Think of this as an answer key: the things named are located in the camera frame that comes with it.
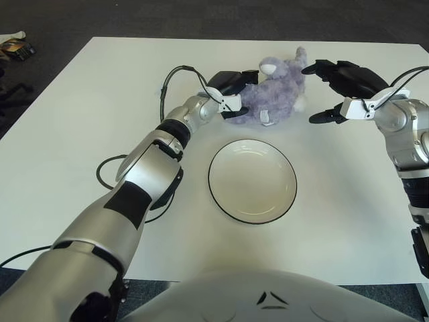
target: black joint band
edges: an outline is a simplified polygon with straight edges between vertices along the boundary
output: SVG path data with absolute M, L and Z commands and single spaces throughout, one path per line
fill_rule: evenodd
M 190 140 L 189 129 L 182 122 L 177 119 L 166 119 L 158 125 L 156 129 L 160 129 L 174 136 L 182 147 L 185 148 Z
M 402 179 L 410 204 L 417 208 L 429 208 L 429 177 Z
M 139 229 L 152 198 L 142 188 L 125 181 L 121 188 L 110 198 L 104 208 L 114 210 L 128 218 Z

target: robotic arm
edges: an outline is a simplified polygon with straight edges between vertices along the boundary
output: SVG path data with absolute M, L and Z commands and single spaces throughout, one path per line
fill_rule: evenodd
M 429 278 L 429 106 L 410 99 L 410 91 L 390 87 L 368 68 L 351 62 L 317 60 L 304 74 L 316 74 L 345 96 L 334 109 L 313 115 L 311 123 L 340 124 L 348 119 L 373 120 L 385 137 L 387 154 L 410 200 L 414 252 Z
M 87 207 L 1 297 L 0 321 L 114 321 L 145 215 L 165 205 L 180 184 L 186 144 L 201 125 L 226 111 L 225 105 L 228 113 L 241 110 L 238 92 L 250 78 L 229 73 L 235 89 L 221 93 L 231 85 L 219 81 L 221 72 L 212 79 L 218 89 L 206 88 L 210 97 L 190 97 L 124 159 L 115 188 Z

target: plush toy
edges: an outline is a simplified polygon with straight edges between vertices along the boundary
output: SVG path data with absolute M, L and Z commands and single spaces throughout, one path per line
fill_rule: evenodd
M 227 121 L 269 126 L 287 119 L 293 110 L 302 110 L 304 75 L 301 70 L 306 66 L 307 54 L 303 47 L 296 50 L 293 60 L 264 58 L 259 69 L 267 78 L 258 85 L 246 85 L 240 92 L 241 104 L 249 108 L 249 112 Z

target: plate rim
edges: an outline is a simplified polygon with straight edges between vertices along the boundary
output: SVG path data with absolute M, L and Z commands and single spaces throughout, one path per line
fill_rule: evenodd
M 286 161 L 288 161 L 288 163 L 290 164 L 290 167 L 291 167 L 291 169 L 292 169 L 292 172 L 294 173 L 294 178 L 295 178 L 295 183 L 296 183 L 296 189 L 295 189 L 295 195 L 294 195 L 294 198 L 292 199 L 292 202 L 290 203 L 290 206 L 284 211 L 284 213 L 282 213 L 280 216 L 278 216 L 278 217 L 276 217 L 276 218 L 274 218 L 274 219 L 271 219 L 271 220 L 269 220 L 269 221 L 264 221 L 264 222 L 261 222 L 261 223 L 253 223 L 253 222 L 251 222 L 251 221 L 246 221 L 246 220 L 242 220 L 242 219 L 239 219 L 239 218 L 236 218 L 236 217 L 234 217 L 232 214 L 230 214 L 230 213 L 228 213 L 228 211 L 226 211 L 225 209 L 223 209 L 222 208 L 222 206 L 218 203 L 218 201 L 216 200 L 216 198 L 215 198 L 215 196 L 213 195 L 213 191 L 212 191 L 212 187 L 211 187 L 211 185 L 210 185 L 210 170 L 211 170 L 211 168 L 212 168 L 212 164 L 213 164 L 213 161 L 215 160 L 215 158 L 216 158 L 216 156 L 219 154 L 219 152 L 220 151 L 222 151 L 224 148 L 226 148 L 228 145 L 230 145 L 230 144 L 232 144 L 232 143 L 235 143 L 235 142 L 239 142 L 239 141 L 256 141 L 256 142 L 261 142 L 261 143 L 264 143 L 264 144 L 267 144 L 268 146 L 271 146 L 273 149 L 275 149 L 275 150 L 277 150 L 285 159 L 286 159 Z M 288 158 L 286 158 L 286 156 L 283 154 L 283 152 L 282 151 L 280 151 L 279 149 L 277 149 L 275 146 L 273 146 L 272 144 L 269 144 L 269 143 L 267 143 L 267 142 L 264 142 L 264 141 L 262 141 L 262 140 L 256 140 L 256 139 L 240 139 L 240 140 L 234 140 L 234 141 L 231 141 L 231 142 L 229 142 L 229 143 L 227 143 L 227 144 L 225 144 L 224 146 L 222 146 L 222 148 L 220 148 L 217 152 L 216 152 L 216 154 L 213 156 L 213 158 L 212 158 L 212 160 L 210 161 L 210 166 L 208 167 L 208 171 L 207 171 L 207 183 L 208 183 L 208 189 L 209 189 L 209 191 L 210 191 L 210 194 L 211 194 L 211 196 L 212 196 L 212 198 L 213 198 L 213 200 L 215 201 L 215 203 L 217 204 L 217 206 L 219 207 L 219 208 L 221 208 L 221 210 L 224 212 L 224 213 L 226 213 L 229 217 L 231 217 L 231 218 L 233 218 L 234 220 L 237 220 L 237 221 L 239 221 L 239 222 L 241 222 L 241 223 L 246 223 L 246 224 L 249 224 L 249 225 L 264 225 L 264 224 L 266 224 L 266 223 L 272 223 L 273 221 L 276 221 L 277 219 L 279 219 L 279 218 L 282 218 L 288 211 L 289 211 L 289 209 L 291 209 L 292 208 L 292 205 L 294 204 L 294 202 L 295 202 L 295 199 L 296 199 L 296 195 L 297 195 L 297 193 L 298 193 L 298 179 L 296 178 L 296 172 L 295 172 L 295 169 L 294 169 L 294 167 L 292 166 L 292 163 L 289 161 L 289 159 Z

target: gray carpet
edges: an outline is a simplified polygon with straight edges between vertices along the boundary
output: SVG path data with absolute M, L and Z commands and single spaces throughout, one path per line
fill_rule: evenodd
M 5 83 L 31 84 L 36 97 L 93 36 L 399 42 L 429 50 L 428 12 L 428 0 L 1 0 L 0 34 L 24 30 L 38 51 L 25 62 L 12 62 Z M 24 111 L 7 111 L 0 137 Z M 0 293 L 20 274 L 1 269 Z M 132 281 L 120 315 L 165 287 Z M 423 321 L 414 285 L 347 288 Z

